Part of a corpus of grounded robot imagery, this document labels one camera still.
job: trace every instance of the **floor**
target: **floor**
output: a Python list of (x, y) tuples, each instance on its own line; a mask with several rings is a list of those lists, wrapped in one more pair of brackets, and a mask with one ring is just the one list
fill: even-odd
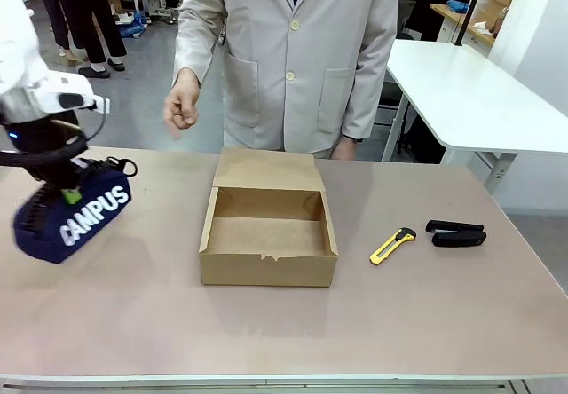
[[(56, 47), (41, 2), (31, 2), (28, 7), (35, 10), (33, 21), (40, 38), (41, 52), (53, 60)], [(222, 49), (216, 50), (213, 65), (201, 90), (199, 123), (184, 132), (182, 139), (178, 141), (173, 140), (163, 126), (162, 106), (170, 89), (176, 33), (176, 27), (152, 26), (141, 38), (125, 40), (129, 53), (127, 71), (113, 72), (111, 80), (92, 81), (95, 92), (110, 98), (112, 106), (106, 126), (92, 141), (93, 145), (208, 153), (220, 151), (223, 145), (224, 108), (219, 65)], [(50, 67), (60, 71), (76, 70), (56, 64), (50, 64)], [(393, 115), (392, 111), (382, 110), (377, 121), (387, 122)], [(98, 126), (97, 114), (79, 116), (87, 132), (94, 131)], [(372, 137), (360, 146), (358, 159), (380, 160), (388, 133), (388, 128), (375, 126)], [(0, 147), (9, 147), (4, 136), (0, 136)], [(402, 154), (397, 159), (402, 162), (412, 161), (408, 154)], [(568, 253), (565, 247), (568, 243), (568, 217), (510, 218), (560, 286), (568, 292)], [(566, 393), (568, 380), (530, 382), (529, 387), (533, 393)]]

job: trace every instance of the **lab coat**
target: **lab coat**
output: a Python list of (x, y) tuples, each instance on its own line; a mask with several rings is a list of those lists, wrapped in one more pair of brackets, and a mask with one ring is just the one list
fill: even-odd
[(201, 82), (226, 18), (225, 131), (250, 148), (315, 153), (367, 138), (398, 0), (184, 0), (174, 78)]

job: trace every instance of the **hand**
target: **hand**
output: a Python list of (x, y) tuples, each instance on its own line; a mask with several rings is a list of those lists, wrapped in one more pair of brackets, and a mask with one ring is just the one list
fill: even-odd
[(199, 80), (189, 68), (182, 68), (176, 84), (164, 101), (163, 121), (175, 139), (180, 139), (179, 130), (187, 130), (199, 119), (195, 103), (199, 99)]
[(336, 161), (354, 161), (357, 152), (357, 142), (351, 138), (342, 137), (331, 153), (331, 158)]

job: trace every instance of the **jacket sleeve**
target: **jacket sleeve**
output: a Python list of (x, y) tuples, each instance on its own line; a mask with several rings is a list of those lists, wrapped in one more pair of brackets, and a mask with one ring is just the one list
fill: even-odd
[(223, 0), (184, 0), (177, 21), (174, 82), (179, 70), (187, 67), (203, 83), (224, 17)]
[(371, 135), (383, 88), (387, 61), (397, 34), (398, 0), (373, 0), (357, 60), (355, 82), (343, 118), (342, 133), (363, 139)]

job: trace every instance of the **jacket pocket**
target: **jacket pocket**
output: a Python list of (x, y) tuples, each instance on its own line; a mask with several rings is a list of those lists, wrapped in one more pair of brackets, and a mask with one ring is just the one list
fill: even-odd
[(326, 69), (319, 101), (318, 130), (337, 132), (341, 128), (354, 81), (355, 67)]
[(229, 52), (225, 57), (226, 117), (254, 128), (258, 125), (258, 64), (236, 59)]

